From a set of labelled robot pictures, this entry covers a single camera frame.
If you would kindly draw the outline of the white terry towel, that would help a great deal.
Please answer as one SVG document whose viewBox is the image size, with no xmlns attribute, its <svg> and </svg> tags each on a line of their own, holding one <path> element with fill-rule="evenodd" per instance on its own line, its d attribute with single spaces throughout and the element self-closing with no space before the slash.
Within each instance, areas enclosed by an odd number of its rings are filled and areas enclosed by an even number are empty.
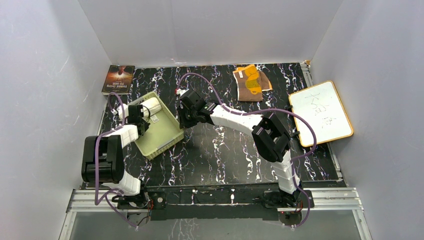
<svg viewBox="0 0 424 240">
<path fill-rule="evenodd" d="M 142 106 L 141 112 L 143 113 L 144 119 L 152 117 L 154 114 L 162 110 L 162 105 L 157 97 L 151 97 L 141 102 L 140 105 Z"/>
</svg>

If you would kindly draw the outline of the light green plastic basket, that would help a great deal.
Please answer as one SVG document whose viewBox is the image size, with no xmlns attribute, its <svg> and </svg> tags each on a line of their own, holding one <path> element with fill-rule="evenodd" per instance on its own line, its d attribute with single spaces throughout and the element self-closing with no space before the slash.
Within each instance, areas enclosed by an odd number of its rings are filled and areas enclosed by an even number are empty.
<svg viewBox="0 0 424 240">
<path fill-rule="evenodd" d="M 184 131 L 180 129 L 178 120 L 155 92 L 151 91 L 130 102 L 129 105 L 140 105 L 141 102 L 153 97 L 158 98 L 162 109 L 150 117 L 148 130 L 135 141 L 141 154 L 149 160 L 184 138 Z"/>
</svg>

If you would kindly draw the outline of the brown and yellow cloth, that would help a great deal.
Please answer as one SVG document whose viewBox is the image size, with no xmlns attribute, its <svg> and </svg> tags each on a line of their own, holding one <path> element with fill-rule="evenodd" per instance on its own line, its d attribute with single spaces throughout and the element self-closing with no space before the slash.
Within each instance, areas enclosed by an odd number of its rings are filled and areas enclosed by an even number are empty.
<svg viewBox="0 0 424 240">
<path fill-rule="evenodd" d="M 263 92 L 273 90 L 271 81 L 254 64 L 237 67 L 232 74 L 236 81 L 239 102 L 261 102 Z"/>
</svg>

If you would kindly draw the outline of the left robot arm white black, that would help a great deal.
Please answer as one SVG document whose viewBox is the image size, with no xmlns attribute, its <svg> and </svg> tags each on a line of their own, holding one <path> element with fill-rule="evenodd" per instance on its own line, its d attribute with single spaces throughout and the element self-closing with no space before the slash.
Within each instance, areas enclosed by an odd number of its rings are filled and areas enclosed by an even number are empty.
<svg viewBox="0 0 424 240">
<path fill-rule="evenodd" d="M 117 113 L 122 123 L 115 129 L 85 138 L 81 177 L 86 183 L 118 189 L 124 196 L 130 196 L 135 207 L 144 208 L 149 203 L 149 194 L 141 189 L 141 181 L 125 170 L 123 148 L 149 129 L 152 111 L 143 104 L 124 104 Z"/>
</svg>

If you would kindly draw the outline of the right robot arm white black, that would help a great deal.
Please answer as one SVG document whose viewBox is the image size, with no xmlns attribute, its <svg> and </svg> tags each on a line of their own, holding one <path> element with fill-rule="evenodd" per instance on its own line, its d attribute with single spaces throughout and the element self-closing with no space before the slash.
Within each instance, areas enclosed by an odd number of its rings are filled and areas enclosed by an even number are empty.
<svg viewBox="0 0 424 240">
<path fill-rule="evenodd" d="M 271 164 L 277 176 L 279 197 L 268 203 L 295 207 L 301 201 L 301 181 L 292 167 L 290 135 L 275 113 L 247 115 L 224 104 L 207 102 L 191 89 L 175 92 L 179 100 L 177 117 L 181 129 L 204 123 L 252 137 L 258 154 Z"/>
</svg>

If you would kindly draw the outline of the dark cover paperback book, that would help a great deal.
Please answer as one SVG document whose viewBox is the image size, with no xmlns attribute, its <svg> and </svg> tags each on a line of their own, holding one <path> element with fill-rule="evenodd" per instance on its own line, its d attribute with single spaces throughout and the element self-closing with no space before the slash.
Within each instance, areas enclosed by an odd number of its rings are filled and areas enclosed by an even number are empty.
<svg viewBox="0 0 424 240">
<path fill-rule="evenodd" d="M 127 95 L 133 81 L 135 66 L 133 65 L 110 65 L 101 93 L 104 96 L 114 92 L 118 95 Z"/>
</svg>

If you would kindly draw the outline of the whiteboard with wooden frame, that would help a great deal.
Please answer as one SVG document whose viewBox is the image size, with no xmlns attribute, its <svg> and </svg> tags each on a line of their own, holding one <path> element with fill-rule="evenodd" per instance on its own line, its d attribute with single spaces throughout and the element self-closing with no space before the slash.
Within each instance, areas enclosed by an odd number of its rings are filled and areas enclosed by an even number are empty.
<svg viewBox="0 0 424 240">
<path fill-rule="evenodd" d="M 323 144 L 354 134 L 335 84 L 325 81 L 288 96 L 291 111 L 313 129 L 316 143 Z"/>
</svg>

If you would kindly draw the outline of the aluminium frame rail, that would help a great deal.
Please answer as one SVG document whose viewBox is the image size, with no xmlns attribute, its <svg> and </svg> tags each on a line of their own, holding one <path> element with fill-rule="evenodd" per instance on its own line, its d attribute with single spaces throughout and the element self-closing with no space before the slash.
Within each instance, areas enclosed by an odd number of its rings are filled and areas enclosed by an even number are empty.
<svg viewBox="0 0 424 240">
<path fill-rule="evenodd" d="M 61 240 L 369 240 L 354 187 L 307 187 L 302 208 L 268 208 L 275 184 L 154 186 L 153 210 L 94 204 L 93 190 L 71 194 Z"/>
</svg>

